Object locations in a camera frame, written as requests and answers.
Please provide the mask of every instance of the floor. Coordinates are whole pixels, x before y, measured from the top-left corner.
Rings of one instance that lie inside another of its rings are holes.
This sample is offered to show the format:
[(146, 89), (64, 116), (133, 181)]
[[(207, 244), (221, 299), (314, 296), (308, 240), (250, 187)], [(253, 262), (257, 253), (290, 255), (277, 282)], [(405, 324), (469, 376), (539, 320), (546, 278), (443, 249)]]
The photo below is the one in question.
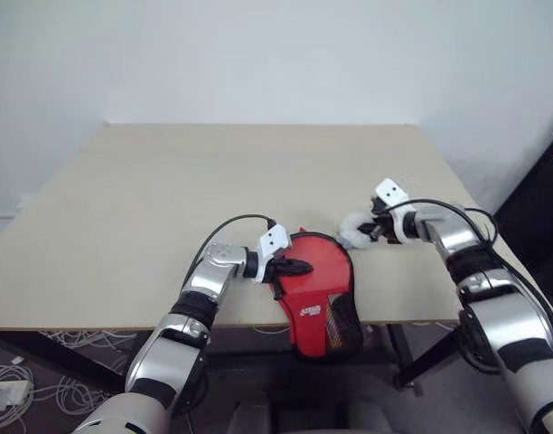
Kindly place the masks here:
[[(436, 325), (406, 325), (405, 329), (414, 355), (447, 333)], [(385, 340), (382, 328), (376, 327), (367, 334), (368, 345), (378, 345)], [(287, 334), (261, 335), (250, 329), (216, 330), (211, 351), (287, 346)], [(110, 363), (119, 356), (109, 349), (84, 348), (83, 352), (103, 363)], [(11, 357), (0, 351), (0, 363), (9, 363)], [(32, 368), (38, 387), (55, 384), (60, 379), (59, 375), (41, 366), (27, 365)], [(511, 406), (511, 396), (500, 377), (475, 372), (454, 358), (422, 377), (424, 394), (417, 397), (411, 390), (398, 392), (392, 387), (394, 369), (389, 365), (304, 366), (294, 370), (255, 368), (210, 372), (209, 393), (201, 406), (192, 412), (194, 429), (197, 434), (224, 433), (238, 401), (267, 393), (276, 401), (290, 400), (294, 396), (314, 404), (308, 410), (281, 412), (281, 431), (330, 427), (337, 406), (358, 398), (377, 402), (393, 429), (401, 434), (523, 432)], [(84, 418), (63, 414), (51, 399), (35, 403), (23, 419), (30, 434), (62, 434), (71, 432)], [(2, 434), (22, 432), (18, 423), (0, 429)], [(171, 432), (189, 432), (183, 417), (173, 421)]]

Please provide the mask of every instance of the beige tabletop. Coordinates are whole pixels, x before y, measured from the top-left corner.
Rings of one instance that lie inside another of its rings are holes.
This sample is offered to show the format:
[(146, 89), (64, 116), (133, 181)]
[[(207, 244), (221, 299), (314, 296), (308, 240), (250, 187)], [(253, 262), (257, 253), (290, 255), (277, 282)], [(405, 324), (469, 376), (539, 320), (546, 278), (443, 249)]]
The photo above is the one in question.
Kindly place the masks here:
[[(0, 234), (0, 328), (154, 326), (220, 222), (260, 212), (290, 231), (334, 234), (346, 214), (368, 211), (386, 177), (412, 198), (474, 205), (417, 127), (105, 127)], [(235, 222), (216, 240), (254, 247), (265, 228)], [(503, 240), (496, 247), (525, 272)], [(351, 256), (362, 322), (457, 318), (433, 246)], [(285, 322), (268, 286), (234, 280), (215, 325)]]

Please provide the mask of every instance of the white wall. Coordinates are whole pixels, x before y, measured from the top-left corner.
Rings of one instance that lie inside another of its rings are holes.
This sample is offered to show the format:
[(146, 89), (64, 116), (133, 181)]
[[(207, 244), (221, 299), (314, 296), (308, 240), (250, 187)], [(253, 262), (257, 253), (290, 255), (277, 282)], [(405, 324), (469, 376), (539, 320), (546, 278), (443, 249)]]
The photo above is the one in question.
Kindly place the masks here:
[(0, 0), (0, 212), (104, 121), (418, 123), (494, 210), (553, 135), (553, 0)]

